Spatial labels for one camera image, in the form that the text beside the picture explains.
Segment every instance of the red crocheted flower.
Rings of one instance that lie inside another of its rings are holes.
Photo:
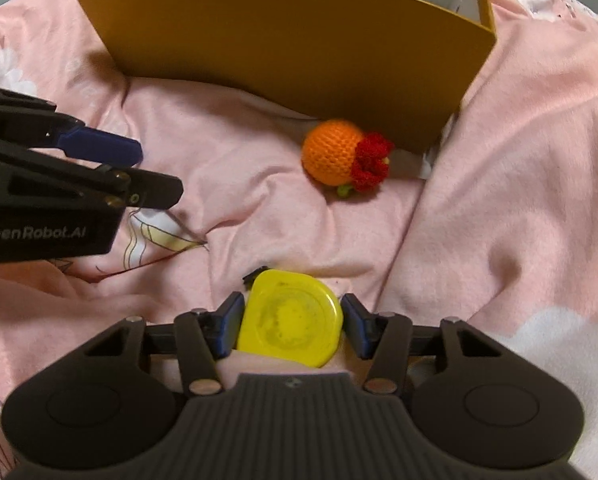
[[[368,134],[358,143],[350,168],[352,185],[356,191],[373,190],[385,180],[390,169],[385,159],[393,149],[394,144],[380,134]]]

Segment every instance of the crocheted ball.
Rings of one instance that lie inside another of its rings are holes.
[[[303,167],[311,177],[326,186],[347,184],[351,181],[355,149],[362,139],[364,133],[348,121],[325,121],[303,142]]]

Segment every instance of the screw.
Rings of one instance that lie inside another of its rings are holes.
[[[397,384],[393,380],[377,377],[365,381],[364,389],[371,394],[388,395],[397,391]]]
[[[108,204],[110,207],[123,207],[124,201],[121,200],[118,196],[112,196],[112,195],[108,195],[105,198],[106,204]]]
[[[296,377],[292,377],[292,378],[286,380],[284,382],[284,384],[288,388],[298,388],[299,386],[301,386],[302,382],[301,382],[301,379],[297,379]]]
[[[214,379],[197,379],[192,381],[188,389],[198,396],[209,396],[218,394],[221,391],[221,384]]]
[[[116,178],[120,178],[121,180],[130,180],[130,175],[125,171],[115,170],[112,172],[112,175]]]

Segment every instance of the ribbed grip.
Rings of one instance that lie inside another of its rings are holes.
[[[242,375],[189,400],[170,433],[104,470],[24,463],[7,480],[583,480],[565,462],[523,471],[477,468],[433,447],[402,403],[346,374]]]

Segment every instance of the white flower print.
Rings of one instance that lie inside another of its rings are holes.
[[[0,49],[0,88],[36,97],[37,85],[22,79],[23,71],[17,63],[17,53],[12,48]]]

